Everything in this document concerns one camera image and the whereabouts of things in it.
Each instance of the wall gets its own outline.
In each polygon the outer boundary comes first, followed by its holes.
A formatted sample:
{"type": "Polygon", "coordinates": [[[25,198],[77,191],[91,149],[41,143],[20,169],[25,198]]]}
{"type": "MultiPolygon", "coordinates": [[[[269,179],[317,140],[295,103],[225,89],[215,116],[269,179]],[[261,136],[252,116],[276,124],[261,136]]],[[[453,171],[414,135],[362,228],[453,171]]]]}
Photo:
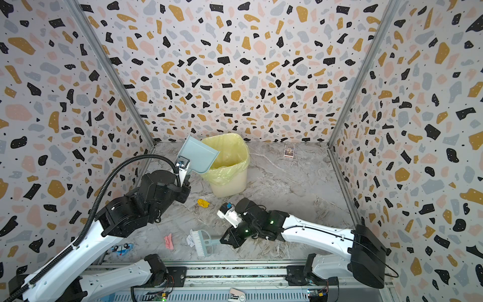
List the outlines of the wall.
{"type": "Polygon", "coordinates": [[[387,1],[82,0],[157,141],[327,140],[387,1]]]}
{"type": "Polygon", "coordinates": [[[401,1],[334,151],[402,301],[483,301],[483,7],[401,1]]]}
{"type": "MultiPolygon", "coordinates": [[[[0,8],[3,299],[16,273],[35,271],[78,235],[106,174],[147,144],[63,2],[0,8]]],[[[126,167],[104,199],[127,192],[137,168],[126,167]]]]}

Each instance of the trash bag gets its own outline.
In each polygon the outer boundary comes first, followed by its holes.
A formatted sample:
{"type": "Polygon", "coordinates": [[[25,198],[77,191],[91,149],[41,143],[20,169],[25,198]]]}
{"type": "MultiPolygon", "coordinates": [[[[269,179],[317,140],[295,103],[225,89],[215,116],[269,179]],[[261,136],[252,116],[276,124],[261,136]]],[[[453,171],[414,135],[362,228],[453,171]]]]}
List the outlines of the trash bag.
{"type": "Polygon", "coordinates": [[[248,168],[250,152],[243,138],[236,133],[221,134],[201,140],[220,151],[208,172],[201,174],[204,180],[216,186],[226,185],[238,173],[248,168]]]}

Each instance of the white bristles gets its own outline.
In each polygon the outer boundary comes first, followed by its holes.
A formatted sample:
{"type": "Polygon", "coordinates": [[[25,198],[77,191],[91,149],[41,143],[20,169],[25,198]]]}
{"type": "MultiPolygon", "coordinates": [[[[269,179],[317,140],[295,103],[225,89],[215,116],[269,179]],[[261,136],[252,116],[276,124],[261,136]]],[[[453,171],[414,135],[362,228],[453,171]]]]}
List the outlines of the white bristles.
{"type": "Polygon", "coordinates": [[[193,242],[195,243],[196,252],[200,257],[206,257],[203,244],[201,243],[201,235],[199,231],[191,231],[191,237],[193,238],[193,242]]]}

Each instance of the terrazzo wallpaper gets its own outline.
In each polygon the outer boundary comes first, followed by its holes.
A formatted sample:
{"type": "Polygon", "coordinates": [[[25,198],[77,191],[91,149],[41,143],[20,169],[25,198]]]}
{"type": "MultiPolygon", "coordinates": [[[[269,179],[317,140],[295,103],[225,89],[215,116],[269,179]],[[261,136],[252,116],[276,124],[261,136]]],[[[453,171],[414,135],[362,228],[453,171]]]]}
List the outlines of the terrazzo wallpaper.
{"type": "Polygon", "coordinates": [[[327,140],[386,0],[81,0],[156,141],[327,140]]]}
{"type": "Polygon", "coordinates": [[[401,1],[333,150],[401,301],[483,301],[483,5],[401,1]]]}
{"type": "MultiPolygon", "coordinates": [[[[0,0],[0,298],[78,235],[106,175],[147,148],[61,1],[0,0]]],[[[137,178],[131,164],[104,198],[137,178]]]]}

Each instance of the pink paper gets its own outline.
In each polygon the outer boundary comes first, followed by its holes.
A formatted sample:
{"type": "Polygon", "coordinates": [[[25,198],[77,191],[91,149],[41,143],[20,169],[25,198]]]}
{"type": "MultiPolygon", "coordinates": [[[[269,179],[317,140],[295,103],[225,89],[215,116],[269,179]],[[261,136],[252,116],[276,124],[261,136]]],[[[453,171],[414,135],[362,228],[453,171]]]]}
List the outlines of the pink paper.
{"type": "Polygon", "coordinates": [[[172,234],[169,234],[168,236],[164,236],[164,242],[166,244],[166,248],[170,250],[174,250],[173,246],[173,241],[171,240],[172,234]]]}

